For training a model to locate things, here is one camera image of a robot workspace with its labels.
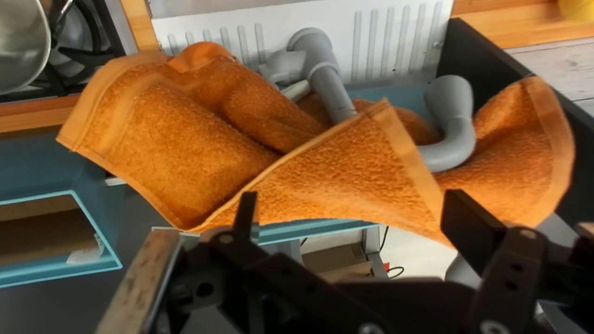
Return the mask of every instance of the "black metal frame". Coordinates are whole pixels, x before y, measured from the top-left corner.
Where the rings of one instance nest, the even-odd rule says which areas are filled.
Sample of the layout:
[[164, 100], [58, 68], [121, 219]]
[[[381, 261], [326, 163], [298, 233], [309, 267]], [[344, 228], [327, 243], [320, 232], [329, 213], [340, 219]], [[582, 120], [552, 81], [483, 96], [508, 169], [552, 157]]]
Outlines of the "black metal frame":
[[[493, 44], [461, 18], [452, 18], [439, 65], [439, 76], [459, 74], [474, 87], [476, 109], [508, 85], [534, 76], [530, 68]], [[558, 213], [571, 224], [594, 221], [594, 118], [558, 91], [576, 137], [576, 163], [571, 189]]]
[[327, 284], [255, 245], [255, 213], [257, 193], [246, 193], [233, 230], [181, 252], [153, 328], [181, 332], [194, 311], [218, 306], [240, 332], [550, 332], [535, 319], [543, 298], [594, 330], [591, 233], [565, 248], [532, 228], [508, 228], [465, 191], [448, 191], [443, 230], [482, 272], [478, 291], [424, 278]]

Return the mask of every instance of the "gray pipe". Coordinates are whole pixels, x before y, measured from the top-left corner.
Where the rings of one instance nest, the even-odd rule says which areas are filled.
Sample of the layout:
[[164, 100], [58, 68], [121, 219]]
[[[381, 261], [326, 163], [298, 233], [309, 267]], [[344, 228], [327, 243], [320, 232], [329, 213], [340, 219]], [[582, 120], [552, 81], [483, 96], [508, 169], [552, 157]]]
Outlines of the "gray pipe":
[[441, 76], [426, 91], [426, 104], [444, 131], [444, 141], [420, 146], [433, 172], [465, 163], [476, 150], [474, 94], [463, 76]]
[[[296, 81], [307, 78], [322, 96], [335, 124], [357, 115], [352, 96], [340, 78], [339, 61], [331, 39], [316, 28], [298, 31], [287, 52], [277, 52], [261, 66], [261, 72], [274, 81]], [[472, 124], [474, 94], [470, 83], [461, 76], [437, 78], [426, 91], [428, 109], [437, 118], [446, 139], [420, 146], [420, 152], [433, 172], [454, 169], [465, 163], [476, 148]]]
[[333, 42], [322, 29], [300, 29], [289, 42], [289, 52], [305, 52], [303, 76], [322, 96], [335, 124], [357, 115], [353, 100], [340, 78]]

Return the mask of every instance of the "metal pot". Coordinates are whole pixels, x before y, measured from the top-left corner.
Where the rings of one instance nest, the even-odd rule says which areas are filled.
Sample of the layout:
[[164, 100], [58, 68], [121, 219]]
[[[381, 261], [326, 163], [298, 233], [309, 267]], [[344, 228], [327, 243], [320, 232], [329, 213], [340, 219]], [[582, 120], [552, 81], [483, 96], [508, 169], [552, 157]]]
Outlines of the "metal pot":
[[0, 0], [0, 94], [34, 81], [73, 0]]

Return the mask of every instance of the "terry cloth towel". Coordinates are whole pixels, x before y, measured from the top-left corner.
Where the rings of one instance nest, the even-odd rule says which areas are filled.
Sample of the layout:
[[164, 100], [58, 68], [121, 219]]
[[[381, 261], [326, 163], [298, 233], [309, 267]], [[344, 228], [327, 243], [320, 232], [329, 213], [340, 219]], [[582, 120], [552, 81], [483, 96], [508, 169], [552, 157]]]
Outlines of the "terry cloth towel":
[[500, 219], [530, 226], [569, 187], [573, 133], [537, 78], [487, 104], [472, 161], [437, 178], [413, 143], [437, 135], [413, 113], [359, 104], [359, 117], [326, 131], [316, 107], [303, 107], [222, 46], [201, 42], [175, 59], [144, 54], [107, 65], [58, 141], [127, 180], [190, 232], [231, 224], [240, 193], [259, 191], [263, 224], [361, 219], [446, 241], [437, 178], [467, 189]]

